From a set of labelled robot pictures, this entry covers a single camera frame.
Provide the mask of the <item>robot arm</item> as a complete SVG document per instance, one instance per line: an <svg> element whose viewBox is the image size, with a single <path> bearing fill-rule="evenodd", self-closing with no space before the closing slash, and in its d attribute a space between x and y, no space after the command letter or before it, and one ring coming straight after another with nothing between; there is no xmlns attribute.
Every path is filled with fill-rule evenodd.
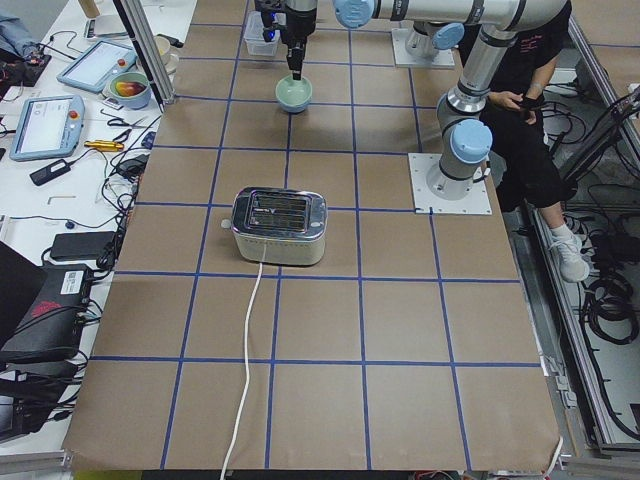
<svg viewBox="0 0 640 480"><path fill-rule="evenodd" d="M491 80L515 36L513 31L482 26L458 83L438 104L443 153L429 186L445 200L457 201L467 195L476 170L491 150L492 133L480 120L480 114L486 106Z"/></svg>
<svg viewBox="0 0 640 480"><path fill-rule="evenodd" d="M372 19L409 20L412 29L392 30L395 64L401 67L451 69L457 42L453 23L482 24L460 84L484 90L517 32L546 24L563 8L562 1L335 1L336 19L349 29Z"/></svg>

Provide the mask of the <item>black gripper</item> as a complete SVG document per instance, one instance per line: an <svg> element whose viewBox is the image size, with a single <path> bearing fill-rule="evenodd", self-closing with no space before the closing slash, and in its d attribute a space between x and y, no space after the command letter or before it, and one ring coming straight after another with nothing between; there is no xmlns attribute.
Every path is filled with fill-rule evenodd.
<svg viewBox="0 0 640 480"><path fill-rule="evenodd" d="M316 8L296 10L285 7L284 13L286 24L281 37L288 46L287 63L292 78L295 81L301 81L307 39L316 29Z"/></svg>

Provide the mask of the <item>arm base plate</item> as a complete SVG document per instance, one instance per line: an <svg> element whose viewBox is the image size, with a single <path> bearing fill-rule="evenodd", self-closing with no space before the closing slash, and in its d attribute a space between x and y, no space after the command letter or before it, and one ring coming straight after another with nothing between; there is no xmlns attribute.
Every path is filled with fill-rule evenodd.
<svg viewBox="0 0 640 480"><path fill-rule="evenodd" d="M452 180L440 170L441 155L409 153L414 211L417 214L491 215L486 172L481 163L472 177Z"/></svg>
<svg viewBox="0 0 640 480"><path fill-rule="evenodd" d="M451 49L438 49L434 45L441 27L420 32L411 28L394 28L391 31L396 67L446 69L455 68Z"/></svg>

